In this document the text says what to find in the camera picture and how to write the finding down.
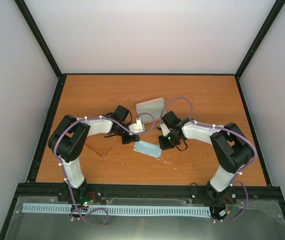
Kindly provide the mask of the orange transparent sunglasses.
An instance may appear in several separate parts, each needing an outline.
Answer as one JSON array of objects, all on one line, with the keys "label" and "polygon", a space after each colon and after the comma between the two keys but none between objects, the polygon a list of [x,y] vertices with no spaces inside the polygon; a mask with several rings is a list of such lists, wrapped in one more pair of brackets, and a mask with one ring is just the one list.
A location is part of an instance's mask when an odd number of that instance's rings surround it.
[{"label": "orange transparent sunglasses", "polygon": [[113,140],[111,142],[99,144],[98,142],[90,142],[87,140],[85,146],[90,149],[94,154],[101,158],[108,156],[110,151],[115,147],[117,141]]}]

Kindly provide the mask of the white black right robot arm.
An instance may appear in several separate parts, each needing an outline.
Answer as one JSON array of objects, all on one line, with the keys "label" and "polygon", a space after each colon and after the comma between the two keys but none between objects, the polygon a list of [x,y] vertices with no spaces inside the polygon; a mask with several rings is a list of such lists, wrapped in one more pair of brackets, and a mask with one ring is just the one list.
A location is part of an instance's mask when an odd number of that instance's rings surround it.
[{"label": "white black right robot arm", "polygon": [[161,117],[162,124],[158,137],[162,150],[178,148],[186,140],[197,140],[212,145],[218,169],[206,185],[205,197],[212,203],[220,201],[223,194],[232,186],[233,180],[242,174],[258,157],[255,146],[244,136],[233,122],[227,125],[201,123],[193,119],[181,120],[172,111]]}]

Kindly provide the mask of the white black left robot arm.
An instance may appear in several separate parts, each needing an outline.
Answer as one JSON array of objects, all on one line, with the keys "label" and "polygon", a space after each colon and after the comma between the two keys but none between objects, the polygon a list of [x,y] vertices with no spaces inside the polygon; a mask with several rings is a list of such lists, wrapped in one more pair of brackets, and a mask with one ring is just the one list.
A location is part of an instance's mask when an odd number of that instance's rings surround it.
[{"label": "white black left robot arm", "polygon": [[87,137],[99,134],[106,134],[106,138],[119,136],[123,145],[140,140],[138,135],[130,132],[132,123],[125,122],[130,115],[127,108],[118,105],[115,111],[99,117],[76,118],[70,114],[63,117],[48,140],[48,147],[57,157],[64,174],[66,187],[60,191],[63,195],[69,190],[69,196],[78,202],[87,195],[87,182],[80,165],[80,154]]}]

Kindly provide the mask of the light blue cleaning cloth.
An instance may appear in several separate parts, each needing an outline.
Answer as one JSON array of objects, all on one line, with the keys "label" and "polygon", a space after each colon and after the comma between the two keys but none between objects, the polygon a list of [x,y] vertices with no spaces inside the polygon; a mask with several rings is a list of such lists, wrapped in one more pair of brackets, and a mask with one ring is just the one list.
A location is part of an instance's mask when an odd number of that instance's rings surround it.
[{"label": "light blue cleaning cloth", "polygon": [[145,142],[142,140],[135,142],[135,144],[133,145],[133,150],[135,152],[138,152],[138,153],[141,153],[141,154],[153,157],[153,158],[159,158],[162,155],[162,149],[160,148],[159,145]]}]

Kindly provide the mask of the white pink glasses case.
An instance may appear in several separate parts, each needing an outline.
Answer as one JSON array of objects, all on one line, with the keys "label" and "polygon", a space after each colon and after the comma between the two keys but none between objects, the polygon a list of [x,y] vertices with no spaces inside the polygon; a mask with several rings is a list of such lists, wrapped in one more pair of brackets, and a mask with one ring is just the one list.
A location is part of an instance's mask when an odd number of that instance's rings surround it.
[{"label": "white pink glasses case", "polygon": [[[161,118],[161,113],[165,105],[165,99],[163,97],[155,98],[152,100],[137,103],[135,105],[137,114],[149,113],[154,117],[155,122],[159,121]],[[149,124],[153,122],[153,119],[148,114],[143,114],[139,116],[142,124]]]}]

